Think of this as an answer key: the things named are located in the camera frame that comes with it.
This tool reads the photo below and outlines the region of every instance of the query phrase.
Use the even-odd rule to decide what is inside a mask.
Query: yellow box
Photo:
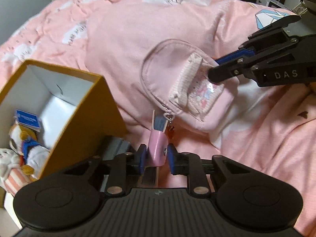
[[[9,148],[15,110],[38,115],[51,154],[39,178],[93,156],[105,135],[126,127],[103,76],[26,60],[0,93],[0,148]]]

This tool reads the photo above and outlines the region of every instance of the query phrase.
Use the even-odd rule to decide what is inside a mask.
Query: circular pad
[[[229,220],[241,227],[275,231],[296,222],[303,200],[287,183],[266,175],[244,174],[219,188],[216,204]]]
[[[48,231],[88,220],[99,202],[99,192],[81,177],[56,174],[19,190],[13,207],[22,224]]]

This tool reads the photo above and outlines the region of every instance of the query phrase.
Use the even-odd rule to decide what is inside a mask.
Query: white plush cat
[[[0,149],[0,182],[9,176],[11,169],[20,168],[20,157],[10,149]]]

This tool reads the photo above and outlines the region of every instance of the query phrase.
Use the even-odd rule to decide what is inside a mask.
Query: stuffed animal
[[[23,172],[31,175],[35,179],[41,172],[50,152],[37,142],[37,136],[34,130],[22,126],[15,121],[9,131],[9,145],[12,150],[18,153],[22,161]]]
[[[20,168],[20,158],[10,149],[0,149],[0,186],[13,196],[31,180]]]

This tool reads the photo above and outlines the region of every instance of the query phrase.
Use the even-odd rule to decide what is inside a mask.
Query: blue card
[[[33,130],[40,130],[40,121],[35,114],[21,110],[15,110],[15,116],[19,124],[25,125]]]

